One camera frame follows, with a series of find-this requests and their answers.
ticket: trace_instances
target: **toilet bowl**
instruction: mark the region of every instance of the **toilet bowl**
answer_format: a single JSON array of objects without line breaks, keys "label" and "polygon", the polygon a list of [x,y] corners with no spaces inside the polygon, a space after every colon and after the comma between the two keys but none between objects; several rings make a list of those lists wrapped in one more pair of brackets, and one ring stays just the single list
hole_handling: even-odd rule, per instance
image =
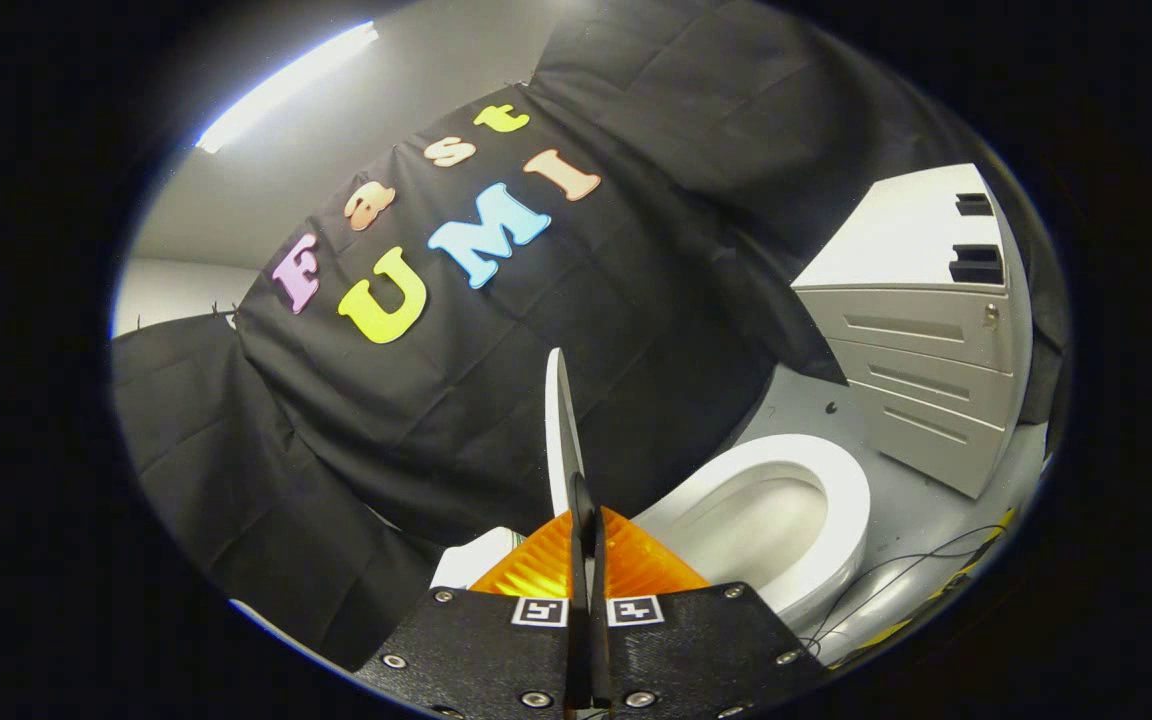
[{"label": "toilet bowl", "polygon": [[770,435],[714,457],[634,523],[710,583],[748,583],[796,629],[858,570],[869,483],[827,439]]}]

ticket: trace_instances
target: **yellow letter u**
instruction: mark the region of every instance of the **yellow letter u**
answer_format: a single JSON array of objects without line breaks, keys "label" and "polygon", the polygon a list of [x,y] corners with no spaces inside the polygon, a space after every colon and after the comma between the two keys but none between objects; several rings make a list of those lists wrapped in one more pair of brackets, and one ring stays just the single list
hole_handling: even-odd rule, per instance
[{"label": "yellow letter u", "polygon": [[416,323],[416,318],[420,318],[420,311],[425,309],[425,283],[403,260],[401,247],[391,247],[388,252],[381,255],[372,272],[389,275],[394,285],[397,285],[397,289],[403,291],[402,306],[393,313],[385,313],[376,297],[371,296],[371,282],[358,281],[340,300],[338,313],[348,314],[371,342],[392,342],[402,338],[407,328]]}]

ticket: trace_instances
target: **foam letter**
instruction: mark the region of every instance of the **foam letter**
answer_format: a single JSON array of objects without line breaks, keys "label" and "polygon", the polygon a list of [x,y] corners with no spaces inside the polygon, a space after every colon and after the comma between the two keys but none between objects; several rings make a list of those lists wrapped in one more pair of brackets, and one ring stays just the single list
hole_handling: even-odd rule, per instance
[{"label": "foam letter", "polygon": [[349,227],[356,229],[356,232],[364,232],[367,225],[371,225],[371,220],[376,220],[376,215],[380,214],[381,210],[388,209],[391,202],[394,202],[393,188],[385,187],[379,182],[371,181],[358,190],[353,191],[349,196],[349,200],[344,204],[344,217],[349,218]]},{"label": "foam letter", "polygon": [[508,258],[513,250],[506,241],[505,229],[513,235],[515,245],[526,245],[543,229],[550,227],[550,215],[532,213],[505,191],[498,182],[479,192],[475,199],[483,223],[444,223],[429,236],[430,250],[445,250],[453,260],[470,274],[470,287],[480,288],[499,270],[495,260],[479,258],[479,252]]},{"label": "foam letter", "polygon": [[494,129],[498,132],[513,132],[522,126],[526,124],[526,121],[531,119],[531,115],[518,115],[513,118],[509,115],[513,111],[513,105],[500,105],[499,108],[495,105],[488,105],[486,108],[479,113],[478,118],[473,119],[476,126],[482,126],[486,123],[488,128]]},{"label": "foam letter", "polygon": [[545,150],[531,160],[526,160],[522,172],[543,174],[554,184],[563,188],[563,191],[567,192],[567,199],[571,202],[579,200],[581,197],[593,192],[598,183],[602,182],[602,179],[598,176],[586,176],[585,173],[573,168],[571,165],[559,158],[558,151],[554,149]]},{"label": "foam letter", "polygon": [[458,137],[444,137],[425,149],[425,157],[434,160],[439,168],[450,168],[454,164],[473,156],[477,147],[468,142],[461,142]]},{"label": "foam letter", "polygon": [[314,258],[314,252],[310,252],[314,242],[317,237],[312,233],[303,234],[287,258],[274,268],[274,279],[283,283],[283,290],[291,296],[291,312],[296,314],[300,314],[301,310],[305,309],[306,302],[319,291],[319,281],[317,278],[310,278],[310,273],[319,268],[319,260]]},{"label": "foam letter", "polygon": [[402,247],[391,247],[380,260],[376,260],[372,272],[389,275],[397,289],[403,291],[403,304],[393,313],[385,313],[376,297],[371,296],[371,281],[358,281],[340,300],[338,313],[348,314],[371,342],[387,343],[401,338],[407,328],[412,327],[416,318],[420,318],[420,311],[425,309],[425,283],[403,260]]}]

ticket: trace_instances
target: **gray floor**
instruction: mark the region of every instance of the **gray floor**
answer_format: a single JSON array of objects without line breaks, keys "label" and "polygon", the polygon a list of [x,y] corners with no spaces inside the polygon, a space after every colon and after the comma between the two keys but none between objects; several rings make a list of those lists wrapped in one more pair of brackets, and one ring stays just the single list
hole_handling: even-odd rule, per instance
[{"label": "gray floor", "polygon": [[[826,412],[829,402],[838,407],[834,414]],[[995,524],[1010,507],[1015,507],[1016,518],[1011,521],[1007,535],[1014,533],[1043,470],[1047,425],[1021,425],[1016,429],[995,477],[975,501],[869,447],[863,415],[852,401],[851,389],[844,386],[817,381],[778,367],[763,404],[736,438],[736,444],[778,433],[804,433],[829,439],[861,462],[870,488],[867,543],[864,560],[861,561],[861,573],[864,574],[882,561],[931,552],[968,530]],[[977,564],[978,569],[987,568],[988,561],[1005,547],[1007,535]],[[961,541],[948,544],[940,552],[943,555],[970,552],[988,536],[988,530],[980,530]],[[896,579],[914,562],[918,564]],[[820,628],[817,634],[819,646],[812,643],[809,650],[824,664],[835,662],[904,619],[964,562],[965,558],[892,561],[861,575],[824,623],[816,619],[791,629],[801,638],[809,638]]]}]

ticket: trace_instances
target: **ceiling light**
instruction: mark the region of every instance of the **ceiling light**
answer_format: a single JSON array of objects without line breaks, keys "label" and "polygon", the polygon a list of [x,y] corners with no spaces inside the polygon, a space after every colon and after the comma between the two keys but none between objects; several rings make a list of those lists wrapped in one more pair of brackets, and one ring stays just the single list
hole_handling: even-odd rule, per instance
[{"label": "ceiling light", "polygon": [[268,79],[257,85],[255,90],[244,94],[242,100],[234,103],[232,108],[226,109],[202,134],[196,147],[206,152],[217,152],[225,143],[233,142],[244,129],[251,127],[251,123],[255,123],[274,106],[296,94],[296,91],[308,83],[338,68],[378,37],[376,28],[369,21],[362,23],[361,26],[347,29],[346,32],[325,41],[324,45],[310,50],[305,55],[291,61],[282,70],[274,73]]}]

